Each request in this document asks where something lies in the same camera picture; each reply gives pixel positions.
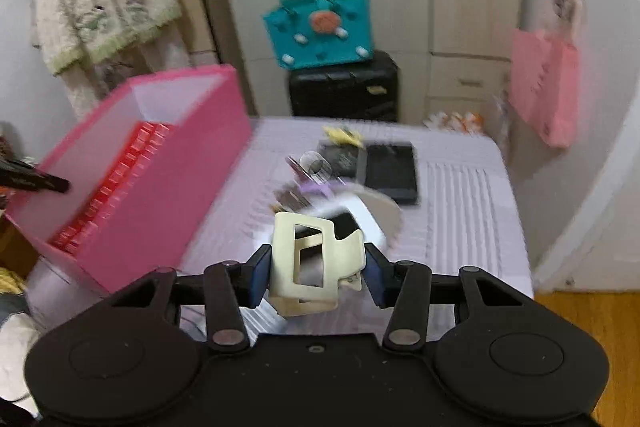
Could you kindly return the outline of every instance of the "beige plastic clip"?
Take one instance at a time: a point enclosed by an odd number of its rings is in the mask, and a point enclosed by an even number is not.
[[[296,225],[319,230],[309,237],[295,238]],[[300,251],[322,245],[322,287],[299,284]],[[362,289],[364,236],[356,230],[345,239],[335,238],[334,224],[319,217],[279,212],[271,244],[269,302],[283,317],[333,310],[338,305],[338,286]]]

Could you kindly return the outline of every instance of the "drawer handle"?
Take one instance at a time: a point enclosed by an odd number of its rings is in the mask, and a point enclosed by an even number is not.
[[[470,78],[459,78],[458,83],[464,87],[482,87],[484,82],[482,80],[471,80]]]
[[[386,94],[386,87],[383,86],[367,86],[370,94]]]

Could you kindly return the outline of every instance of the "open box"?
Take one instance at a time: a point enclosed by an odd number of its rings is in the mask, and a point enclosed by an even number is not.
[[[47,241],[85,206],[140,121],[174,124],[144,171],[110,198],[75,255]],[[38,252],[83,282],[113,292],[159,266],[177,267],[251,136],[230,66],[132,78],[40,164],[66,194],[16,194],[8,218]]]

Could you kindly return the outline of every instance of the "black suitcase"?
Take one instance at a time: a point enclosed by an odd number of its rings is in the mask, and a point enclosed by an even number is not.
[[[398,66],[375,51],[368,62],[289,73],[294,116],[398,121]]]

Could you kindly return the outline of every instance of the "white wall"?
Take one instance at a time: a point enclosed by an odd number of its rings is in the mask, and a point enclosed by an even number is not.
[[[29,6],[29,0],[0,0],[0,121],[16,129],[24,155],[40,159],[76,117],[62,81],[30,44]]]
[[[545,3],[524,0],[525,29],[538,27]],[[582,84],[577,142],[566,152],[553,152],[521,123],[514,136],[510,173],[534,266],[566,232],[587,196],[595,194],[592,188],[638,85],[640,0],[585,0],[585,6],[578,44]],[[600,199],[609,197],[601,193]]]

